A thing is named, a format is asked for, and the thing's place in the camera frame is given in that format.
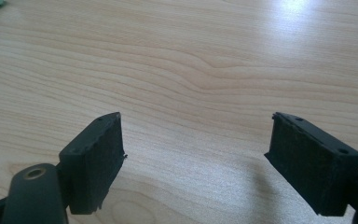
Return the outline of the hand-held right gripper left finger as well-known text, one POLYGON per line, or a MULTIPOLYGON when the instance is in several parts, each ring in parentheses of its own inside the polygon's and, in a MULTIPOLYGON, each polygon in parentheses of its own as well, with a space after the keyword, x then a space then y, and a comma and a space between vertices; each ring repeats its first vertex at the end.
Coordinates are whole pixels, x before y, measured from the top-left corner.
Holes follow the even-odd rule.
POLYGON ((119 112, 95 119, 59 154, 64 204, 74 215, 100 209, 126 154, 119 112))

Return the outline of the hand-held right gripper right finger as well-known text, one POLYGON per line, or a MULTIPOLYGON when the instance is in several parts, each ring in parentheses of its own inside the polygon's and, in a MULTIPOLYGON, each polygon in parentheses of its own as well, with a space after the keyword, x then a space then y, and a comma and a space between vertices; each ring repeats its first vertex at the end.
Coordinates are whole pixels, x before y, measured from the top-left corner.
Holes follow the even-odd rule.
POLYGON ((277 112, 266 158, 322 216, 341 217, 358 175, 358 151, 303 118, 277 112))

